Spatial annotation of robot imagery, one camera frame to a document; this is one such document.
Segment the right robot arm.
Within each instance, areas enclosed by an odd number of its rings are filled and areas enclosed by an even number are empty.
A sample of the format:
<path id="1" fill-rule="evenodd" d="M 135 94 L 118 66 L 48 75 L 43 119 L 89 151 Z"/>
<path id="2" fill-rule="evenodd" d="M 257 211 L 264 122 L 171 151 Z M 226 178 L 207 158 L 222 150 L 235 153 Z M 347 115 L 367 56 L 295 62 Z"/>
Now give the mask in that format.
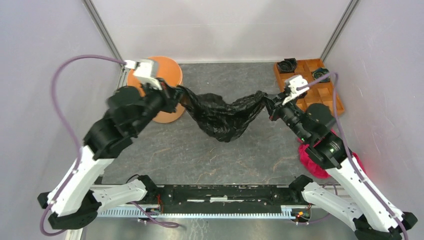
<path id="1" fill-rule="evenodd" d="M 417 217 L 395 207 L 366 176 L 340 135 L 332 132 L 336 119 L 328 106 L 311 104 L 302 111 L 285 93 L 265 98 L 269 118 L 281 119 L 307 145 L 306 153 L 333 177 L 351 197 L 347 201 L 326 191 L 307 176 L 296 178 L 289 189 L 295 204 L 316 205 L 349 226 L 359 240 L 402 240 Z"/>

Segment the orange plastic trash bin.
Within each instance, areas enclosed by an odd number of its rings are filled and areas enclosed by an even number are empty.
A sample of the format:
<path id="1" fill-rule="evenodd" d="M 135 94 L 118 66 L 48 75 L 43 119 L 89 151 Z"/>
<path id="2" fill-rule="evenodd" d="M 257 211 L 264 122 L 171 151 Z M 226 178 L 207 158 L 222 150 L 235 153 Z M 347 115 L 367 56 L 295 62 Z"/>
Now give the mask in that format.
<path id="1" fill-rule="evenodd" d="M 166 56 L 150 56 L 149 59 L 158 62 L 157 76 L 166 81 L 171 87 L 183 85 L 183 72 L 180 65 L 173 59 Z M 139 94 L 144 97 L 145 92 L 143 91 L 140 82 L 133 74 L 134 70 L 131 69 L 127 76 L 127 86 L 135 87 Z M 168 124 L 178 120 L 185 112 L 185 108 L 178 104 L 176 106 L 176 112 L 167 113 L 160 111 L 153 119 L 154 122 L 160 124 Z"/>

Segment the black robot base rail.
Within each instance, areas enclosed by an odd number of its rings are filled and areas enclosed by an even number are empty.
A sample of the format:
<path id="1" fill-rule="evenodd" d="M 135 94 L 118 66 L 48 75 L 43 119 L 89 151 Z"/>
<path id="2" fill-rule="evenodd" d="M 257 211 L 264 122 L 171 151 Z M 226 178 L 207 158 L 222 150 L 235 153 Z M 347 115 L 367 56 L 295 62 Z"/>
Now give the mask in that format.
<path id="1" fill-rule="evenodd" d="M 301 192 L 313 179 L 300 175 L 289 185 L 276 184 L 165 184 L 147 176 L 146 195 L 139 205 L 160 207 L 163 214 L 242 215 L 280 214 L 282 206 L 306 206 Z"/>

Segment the black plastic trash bag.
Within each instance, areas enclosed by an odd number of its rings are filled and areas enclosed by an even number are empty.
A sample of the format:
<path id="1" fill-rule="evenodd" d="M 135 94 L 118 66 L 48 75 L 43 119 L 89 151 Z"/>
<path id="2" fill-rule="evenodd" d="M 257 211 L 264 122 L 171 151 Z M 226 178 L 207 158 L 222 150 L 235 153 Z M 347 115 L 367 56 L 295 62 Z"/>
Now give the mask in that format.
<path id="1" fill-rule="evenodd" d="M 245 132 L 249 124 L 268 106 L 271 96 L 258 90 L 227 103 L 218 94 L 195 94 L 184 86 L 178 86 L 177 89 L 182 93 L 180 104 L 198 127 L 209 137 L 225 143 L 238 139 Z"/>

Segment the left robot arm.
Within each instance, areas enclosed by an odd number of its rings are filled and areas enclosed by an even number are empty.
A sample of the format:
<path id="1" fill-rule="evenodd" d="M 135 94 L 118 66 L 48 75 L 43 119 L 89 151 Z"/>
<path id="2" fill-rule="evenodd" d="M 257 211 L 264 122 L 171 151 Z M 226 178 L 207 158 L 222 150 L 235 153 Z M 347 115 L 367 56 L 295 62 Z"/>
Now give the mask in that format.
<path id="1" fill-rule="evenodd" d="M 45 210 L 42 219 L 56 233 L 78 230 L 98 214 L 127 203 L 154 203 L 158 187 L 142 175 L 122 185 L 93 190 L 92 185 L 159 112 L 174 113 L 183 92 L 159 81 L 159 89 L 145 85 L 144 95 L 134 86 L 123 86 L 107 99 L 108 109 L 83 138 L 83 145 L 62 181 L 38 196 Z"/>

